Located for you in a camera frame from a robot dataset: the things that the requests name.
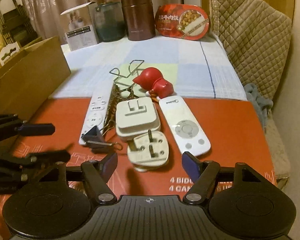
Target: silver screw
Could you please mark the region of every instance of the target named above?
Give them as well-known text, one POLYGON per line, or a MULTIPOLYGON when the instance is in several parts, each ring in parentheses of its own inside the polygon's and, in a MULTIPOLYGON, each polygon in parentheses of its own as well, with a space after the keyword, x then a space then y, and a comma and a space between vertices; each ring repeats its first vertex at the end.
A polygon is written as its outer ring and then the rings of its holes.
POLYGON ((21 181, 27 181, 28 180, 28 175, 27 174, 21 174, 21 181))
POLYGON ((191 202, 194 202, 194 201, 199 201, 201 199, 201 196, 196 193, 191 193, 186 196, 186 199, 191 202))
POLYGON ((109 193, 103 193, 98 196, 98 199, 104 202, 109 202, 114 199, 114 196, 109 193))
POLYGON ((36 156, 32 156, 31 157, 31 159, 30 159, 30 161, 32 162, 32 163, 35 163, 36 161, 37 161, 37 157, 36 156))

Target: midea logo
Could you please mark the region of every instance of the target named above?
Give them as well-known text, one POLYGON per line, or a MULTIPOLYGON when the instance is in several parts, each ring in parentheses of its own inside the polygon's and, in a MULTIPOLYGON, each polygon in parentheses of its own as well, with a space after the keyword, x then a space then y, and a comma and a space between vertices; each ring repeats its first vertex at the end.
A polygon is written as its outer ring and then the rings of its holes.
POLYGON ((179 100, 178 100, 178 99, 175 99, 175 100, 173 100, 173 101, 168 101, 168 102, 166 102, 166 104, 177 103, 177 102, 179 102, 179 100))

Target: maroon thermos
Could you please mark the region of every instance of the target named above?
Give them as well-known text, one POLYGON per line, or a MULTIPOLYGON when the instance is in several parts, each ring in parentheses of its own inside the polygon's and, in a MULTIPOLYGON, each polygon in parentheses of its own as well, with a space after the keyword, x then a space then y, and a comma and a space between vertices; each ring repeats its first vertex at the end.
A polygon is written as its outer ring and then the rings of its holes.
POLYGON ((130 41, 155 36, 152 0, 121 0, 126 32, 130 41))

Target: white plug adapter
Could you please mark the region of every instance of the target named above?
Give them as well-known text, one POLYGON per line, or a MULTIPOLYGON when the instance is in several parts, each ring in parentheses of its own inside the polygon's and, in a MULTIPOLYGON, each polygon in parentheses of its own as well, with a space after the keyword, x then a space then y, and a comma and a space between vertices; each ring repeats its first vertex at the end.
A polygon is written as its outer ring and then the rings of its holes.
POLYGON ((167 138, 160 131, 148 130, 139 135, 128 145, 128 159, 136 171, 145 172, 168 163, 169 145, 167 138))
POLYGON ((157 131, 161 128, 157 109, 148 97, 118 103, 115 120, 116 133, 122 141, 132 140, 148 130, 157 131))

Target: circular gray button pad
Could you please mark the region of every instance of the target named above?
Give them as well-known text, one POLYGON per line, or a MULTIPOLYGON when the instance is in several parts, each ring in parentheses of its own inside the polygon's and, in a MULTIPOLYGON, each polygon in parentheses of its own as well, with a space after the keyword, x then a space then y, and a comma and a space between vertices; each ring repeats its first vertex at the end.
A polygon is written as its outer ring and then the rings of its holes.
POLYGON ((177 123, 175 131, 180 137, 190 139, 198 134, 199 128, 190 120, 182 120, 177 123))

